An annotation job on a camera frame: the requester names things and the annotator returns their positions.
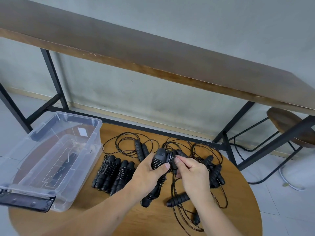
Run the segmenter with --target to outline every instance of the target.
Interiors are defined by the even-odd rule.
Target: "person's hand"
[[[152,170],[151,163],[155,153],[150,153],[137,167],[132,179],[128,185],[132,185],[134,191],[137,192],[139,199],[144,198],[149,194],[157,184],[157,180],[165,174],[170,168],[169,163],[159,166]]]
[[[192,158],[176,155],[177,178],[182,178],[184,189],[192,203],[213,201],[210,192],[209,172],[204,164]]]

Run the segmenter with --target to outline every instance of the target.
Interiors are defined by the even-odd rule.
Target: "beige baseboard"
[[[45,101],[48,101],[49,99],[51,99],[50,96],[37,94],[37,93],[33,93],[33,92],[28,92],[28,91],[21,90],[21,89],[16,89],[16,88],[12,88],[12,87],[6,87],[6,89],[7,89],[8,92],[19,94],[19,95],[28,96],[28,97],[31,97],[31,98],[42,99],[42,100],[45,100]],[[99,108],[94,108],[94,107],[89,107],[89,106],[82,105],[82,104],[79,104],[79,103],[68,102],[68,105],[71,106],[71,107],[83,109],[83,110],[86,110],[86,111],[91,111],[91,112],[95,112],[95,113],[99,113],[99,114],[104,114],[104,115],[108,115],[108,116],[111,116],[111,117],[120,118],[120,119],[132,121],[132,122],[137,122],[137,123],[141,123],[141,124],[146,124],[146,125],[149,125],[149,126],[158,127],[158,128],[166,129],[166,130],[169,130],[169,131],[175,131],[175,132],[179,132],[179,133],[183,133],[183,134],[188,134],[188,135],[195,136],[195,137],[205,138],[205,139],[209,139],[209,140],[213,140],[215,138],[215,136],[213,136],[213,135],[200,133],[200,132],[195,132],[195,131],[190,131],[190,130],[186,130],[186,129],[182,129],[182,128],[178,128],[178,127],[172,127],[172,126],[168,126],[168,125],[165,125],[165,124],[162,124],[162,123],[156,123],[156,122],[152,122],[152,121],[148,121],[148,120],[144,120],[144,119],[140,119],[140,118],[130,117],[130,116],[123,115],[123,114],[113,113],[113,112],[110,112],[110,111],[106,111],[106,110],[99,109]],[[236,142],[236,143],[239,144],[239,145],[242,145],[242,146],[244,146],[244,147],[246,147],[248,149],[253,149],[255,147],[255,146],[249,145],[248,143],[245,143],[245,142]],[[289,156],[289,154],[283,153],[283,152],[279,152],[279,151],[273,151],[270,154],[276,155],[276,156],[280,156],[280,157],[285,157],[285,158]]]

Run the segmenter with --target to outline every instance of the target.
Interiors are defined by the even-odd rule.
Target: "concrete wall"
[[[315,0],[32,1],[285,69],[315,87]],[[71,56],[52,58],[69,101],[173,127],[216,135],[246,102]],[[55,95],[39,48],[3,38],[0,80]],[[230,136],[265,118],[268,108],[255,105]],[[275,131],[267,121],[239,141],[257,145]]]

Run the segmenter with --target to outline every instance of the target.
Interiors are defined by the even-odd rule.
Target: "black jump rope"
[[[144,143],[141,143],[140,136],[145,137],[147,140]],[[107,153],[104,151],[105,145],[115,139],[115,147],[117,149],[116,152]],[[152,159],[151,167],[152,169],[156,169],[159,166],[163,165],[164,163],[170,163],[171,167],[169,169],[169,172],[173,173],[172,177],[172,184],[171,184],[171,199],[167,201],[167,207],[172,207],[174,211],[175,218],[179,225],[183,228],[183,230],[188,234],[189,232],[185,229],[185,227],[182,225],[182,223],[179,221],[179,218],[177,216],[177,212],[175,210],[175,207],[177,207],[178,212],[180,216],[182,217],[185,224],[187,224],[191,229],[199,232],[203,232],[203,229],[198,226],[200,223],[200,219],[198,216],[198,213],[190,212],[186,210],[182,203],[189,200],[188,195],[184,192],[181,194],[177,194],[175,183],[180,180],[181,178],[176,178],[177,174],[177,167],[174,162],[175,155],[180,155],[186,158],[189,158],[183,151],[182,148],[186,148],[190,151],[190,157],[197,160],[200,163],[205,164],[209,171],[209,180],[210,180],[210,188],[219,188],[221,187],[226,204],[224,207],[220,206],[217,198],[213,195],[211,192],[213,198],[217,202],[218,206],[222,209],[226,209],[228,205],[227,197],[223,189],[223,185],[225,184],[225,180],[221,175],[221,169],[222,169],[222,162],[223,162],[223,156],[221,153],[213,146],[208,145],[207,143],[190,143],[186,139],[174,139],[170,140],[171,138],[168,138],[165,143],[163,143],[162,147],[160,148],[160,144],[157,140],[150,139],[147,136],[140,134],[140,133],[132,133],[132,132],[123,132],[122,134],[113,137],[106,141],[103,145],[103,152],[105,153],[104,160],[102,162],[102,165],[100,169],[97,172],[97,175],[95,176],[92,187],[97,188],[99,191],[105,191],[106,193],[113,195],[119,190],[123,189],[124,186],[131,180],[132,175],[135,171],[135,163],[133,161],[128,162],[127,160],[123,160],[121,162],[120,158],[116,158],[113,154],[121,153],[123,155],[129,156],[131,158],[138,158],[139,162],[142,162],[147,155],[153,151],[154,148],[154,142],[157,145],[157,150],[154,158]],[[135,149],[134,150],[122,150],[120,148],[120,144],[122,141],[126,140],[132,140],[135,143]],[[185,146],[181,141],[187,142],[189,147]],[[146,143],[150,142],[151,144],[151,150],[149,151]],[[205,159],[200,157],[196,153],[196,148],[204,148],[210,151],[210,155],[207,156]],[[219,153],[219,157],[215,154],[213,150],[216,150],[216,152]],[[217,158],[219,164],[215,165],[212,163],[213,158]],[[149,207],[152,200],[158,198],[160,196],[161,187],[163,186],[163,183],[166,181],[166,174],[162,175],[159,180],[157,181],[157,184],[155,188],[145,197],[142,199],[140,204],[143,207]]]

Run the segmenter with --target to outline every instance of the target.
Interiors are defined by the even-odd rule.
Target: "black metal frame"
[[[11,99],[10,95],[7,93],[5,88],[0,83],[0,98],[1,98],[1,100],[4,102],[6,107],[10,110],[10,112],[14,115],[14,117],[18,120],[18,122],[21,124],[21,126],[24,128],[24,130],[27,133],[30,133],[33,130],[32,127],[31,127],[31,124],[36,119],[38,119],[38,117],[40,117],[44,112],[46,112],[46,111],[51,111],[51,112],[63,111],[63,112],[66,112],[66,113],[73,113],[73,114],[77,114],[77,115],[98,118],[98,119],[101,119],[103,123],[114,124],[114,125],[118,125],[118,126],[123,126],[123,127],[136,129],[136,130],[141,130],[141,131],[147,131],[147,132],[156,133],[156,134],[160,134],[160,135],[164,135],[164,136],[168,136],[168,137],[175,137],[175,138],[179,138],[179,139],[188,140],[188,141],[191,141],[191,142],[204,142],[204,143],[207,143],[210,146],[215,147],[217,150],[226,151],[229,160],[239,170],[243,170],[246,167],[248,167],[251,164],[253,164],[256,161],[258,161],[259,159],[261,159],[262,157],[264,157],[265,155],[269,154],[270,152],[272,152],[273,150],[275,150],[279,146],[283,145],[286,142],[289,142],[291,139],[293,139],[299,133],[301,133],[304,129],[312,127],[313,125],[315,125],[315,117],[314,116],[306,117],[300,123],[296,124],[294,127],[289,129],[288,131],[286,131],[284,134],[281,134],[276,139],[274,139],[273,141],[268,143],[266,146],[262,147],[260,150],[258,150],[254,154],[252,154],[245,161],[243,161],[242,163],[237,165],[237,163],[235,161],[235,158],[234,158],[234,155],[233,155],[233,152],[232,152],[232,149],[231,149],[231,145],[229,143],[231,138],[228,139],[226,134],[245,115],[245,113],[254,105],[254,102],[248,101],[240,109],[240,111],[232,118],[232,120],[223,128],[223,130],[216,136],[216,138],[212,142],[200,141],[200,140],[197,140],[197,139],[194,139],[194,138],[187,138],[187,137],[183,137],[183,136],[177,135],[177,134],[172,134],[172,133],[168,133],[168,132],[164,132],[164,131],[158,131],[158,130],[154,130],[154,129],[151,129],[151,128],[141,127],[141,126],[137,126],[137,125],[133,125],[133,124],[128,124],[128,123],[119,122],[119,121],[115,121],[115,120],[110,120],[110,119],[106,119],[106,118],[101,118],[101,117],[97,117],[97,116],[93,116],[93,115],[89,115],[89,114],[75,112],[75,111],[69,110],[67,101],[65,99],[64,92],[63,92],[61,84],[59,82],[59,79],[58,79],[58,76],[57,76],[57,72],[56,72],[55,67],[53,65],[53,61],[51,59],[49,51],[46,50],[46,49],[42,49],[41,48],[41,52],[42,52],[42,55],[43,55],[44,60],[46,62],[46,65],[47,65],[48,71],[50,73],[51,79],[53,80],[53,84],[54,84],[54,86],[56,88],[57,94],[53,98],[51,98],[48,102],[46,102],[43,106],[41,106],[38,110],[36,110],[33,114],[31,114],[28,118],[24,117],[24,115],[21,113],[19,108],[14,103],[14,101]],[[61,101],[62,108],[58,108],[58,107],[54,107],[53,106],[58,100]],[[266,121],[267,119],[268,118],[263,119],[262,121],[260,121],[259,123],[255,124],[254,126],[251,126],[249,129],[257,126],[258,124]],[[218,144],[220,139],[223,139],[223,143],[222,144]]]

